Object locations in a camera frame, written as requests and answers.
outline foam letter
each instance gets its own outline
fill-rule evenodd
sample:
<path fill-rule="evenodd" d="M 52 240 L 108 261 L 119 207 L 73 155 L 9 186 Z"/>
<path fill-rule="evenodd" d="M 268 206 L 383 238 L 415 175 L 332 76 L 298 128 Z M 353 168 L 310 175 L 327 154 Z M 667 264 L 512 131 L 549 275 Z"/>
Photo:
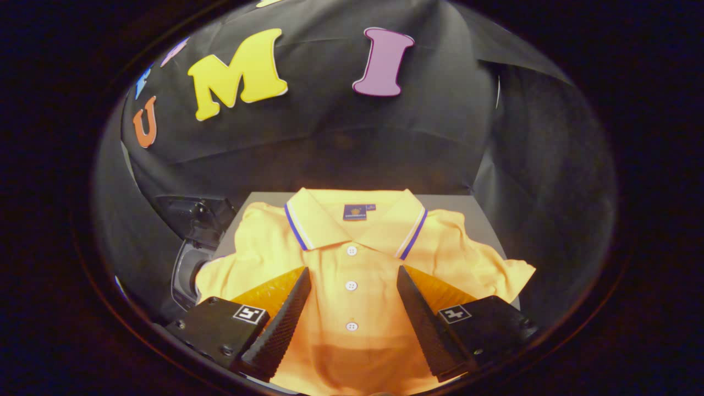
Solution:
<path fill-rule="evenodd" d="M 368 27 L 364 35 L 372 40 L 364 77 L 352 84 L 360 94 L 392 97 L 401 93 L 396 84 L 403 52 L 415 43 L 412 38 L 380 27 Z"/>
<path fill-rule="evenodd" d="M 234 106 L 239 81 L 244 78 L 240 96 L 245 103 L 283 95 L 288 84 L 279 79 L 274 62 L 274 41 L 281 29 L 269 29 L 247 37 L 235 51 L 230 65 L 217 56 L 208 55 L 188 70 L 193 76 L 198 111 L 196 119 L 207 120 L 220 112 L 220 105 L 213 101 L 210 91 L 227 107 Z"/>
<path fill-rule="evenodd" d="M 161 66 L 160 66 L 160 67 L 164 67 L 164 65 L 166 64 L 166 62 L 170 61 L 171 58 L 173 58 L 174 56 L 176 56 L 176 54 L 178 54 L 179 52 L 181 52 L 181 50 L 183 49 L 183 47 L 185 47 L 186 44 L 188 44 L 188 39 L 190 39 L 190 38 L 191 38 L 191 37 L 187 37 L 187 38 L 186 38 L 185 40 L 183 40 L 182 42 L 176 44 L 176 47 L 173 47 L 173 49 L 172 49 L 171 51 L 169 51 L 168 54 L 166 54 L 166 57 L 164 58 L 164 60 L 161 61 Z"/>
<path fill-rule="evenodd" d="M 139 94 L 142 93 L 142 88 L 144 88 L 144 85 L 146 85 L 146 78 L 149 76 L 149 73 L 151 73 L 151 66 L 149 66 L 149 68 L 146 69 L 144 74 L 142 74 L 142 76 L 137 81 L 137 89 L 136 89 L 136 92 L 134 93 L 134 100 L 137 100 L 137 98 L 139 97 Z"/>
<path fill-rule="evenodd" d="M 144 127 L 142 126 L 142 112 L 139 110 L 137 114 L 134 115 L 132 122 L 134 123 L 134 133 L 137 134 L 137 141 L 140 146 L 147 148 L 154 143 L 156 140 L 156 117 L 154 116 L 154 102 L 156 97 L 149 98 L 144 105 L 146 109 L 146 119 L 149 121 L 149 133 L 144 133 Z"/>
<path fill-rule="evenodd" d="M 281 0 L 262 0 L 259 3 L 257 3 L 257 8 L 266 7 L 269 4 L 278 3 L 279 1 L 281 1 Z"/>

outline black fabric backdrop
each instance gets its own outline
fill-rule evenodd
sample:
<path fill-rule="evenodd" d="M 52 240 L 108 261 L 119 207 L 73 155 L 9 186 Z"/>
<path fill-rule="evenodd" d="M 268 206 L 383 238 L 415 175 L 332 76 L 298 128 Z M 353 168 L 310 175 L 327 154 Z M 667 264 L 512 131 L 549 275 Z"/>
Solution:
<path fill-rule="evenodd" d="M 370 40 L 363 30 L 370 26 L 415 40 L 397 97 L 351 89 L 364 73 Z M 217 116 L 197 121 L 188 68 L 209 54 L 229 63 L 243 39 L 273 27 L 283 31 L 274 53 L 289 91 L 251 104 L 238 97 L 232 109 L 221 106 Z M 97 197 L 103 212 L 126 219 L 104 231 L 106 256 L 161 323 L 177 312 L 168 281 L 180 242 L 155 213 L 162 194 L 224 196 L 236 207 L 251 191 L 300 187 L 474 194 L 506 254 L 537 267 L 520 298 L 522 310 L 544 325 L 559 320 L 598 274 L 616 200 L 598 121 L 554 63 L 463 6 L 251 4 L 192 34 L 163 68 L 161 59 L 138 100 L 131 87 L 122 113 L 121 138 L 141 193 L 126 173 L 115 124 L 103 144 L 111 157 L 97 168 L 98 179 L 121 173 L 103 178 Z M 143 149 L 132 117 L 153 95 L 157 140 Z M 131 192 L 107 203 L 117 191 Z"/>

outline polo shirt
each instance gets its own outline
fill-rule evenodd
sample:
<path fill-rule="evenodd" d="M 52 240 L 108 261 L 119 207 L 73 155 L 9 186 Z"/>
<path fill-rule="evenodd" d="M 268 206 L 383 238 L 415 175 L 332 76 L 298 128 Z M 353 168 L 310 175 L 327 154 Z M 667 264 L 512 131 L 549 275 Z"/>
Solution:
<path fill-rule="evenodd" d="M 346 220 L 352 204 L 375 210 Z M 477 299 L 507 302 L 535 271 L 472 241 L 464 215 L 428 211 L 409 190 L 302 188 L 283 208 L 249 205 L 234 239 L 236 253 L 198 273 L 201 301 L 234 299 L 307 266 L 311 291 L 271 383 L 311 396 L 407 395 L 439 386 L 396 289 L 400 265 Z"/>

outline clothing label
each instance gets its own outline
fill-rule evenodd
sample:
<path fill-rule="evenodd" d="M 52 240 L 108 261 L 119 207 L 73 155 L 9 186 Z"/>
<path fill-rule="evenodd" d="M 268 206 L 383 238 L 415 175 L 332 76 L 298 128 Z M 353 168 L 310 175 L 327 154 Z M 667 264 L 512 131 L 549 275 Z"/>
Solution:
<path fill-rule="evenodd" d="M 342 220 L 367 220 L 367 205 L 345 205 Z"/>

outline table surface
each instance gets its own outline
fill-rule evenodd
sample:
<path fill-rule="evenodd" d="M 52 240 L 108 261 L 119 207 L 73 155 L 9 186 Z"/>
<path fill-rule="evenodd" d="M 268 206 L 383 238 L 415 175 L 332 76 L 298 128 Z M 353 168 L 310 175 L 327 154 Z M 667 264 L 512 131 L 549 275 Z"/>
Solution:
<path fill-rule="evenodd" d="M 234 232 L 239 227 L 239 223 L 242 221 L 242 215 L 244 214 L 244 209 L 246 209 L 249 204 L 253 202 L 266 202 L 269 205 L 282 207 L 294 194 L 295 192 L 252 192 L 249 197 L 247 197 L 247 200 L 242 204 L 242 207 L 237 212 L 237 215 L 234 217 L 234 220 L 232 220 L 232 223 L 230 223 L 230 226 L 225 232 L 225 235 L 222 237 L 222 241 L 220 241 L 220 245 L 218 245 L 213 258 L 216 259 L 235 252 Z M 482 208 L 473 196 L 419 194 L 415 195 L 415 197 L 418 198 L 423 206 L 425 206 L 425 208 L 429 211 L 434 209 L 445 209 L 464 214 L 467 236 L 471 240 L 475 240 L 493 247 L 501 255 L 501 257 L 506 259 L 506 254 L 504 253 L 501 243 L 499 243 L 498 238 L 494 233 L 494 229 L 491 227 L 489 220 L 484 215 L 484 211 L 482 211 Z M 516 309 L 520 309 L 518 297 L 516 297 L 511 305 L 516 307 Z M 263 383 L 255 378 L 249 379 L 283 392 L 295 393 L 290 390 L 277 387 L 271 383 Z"/>

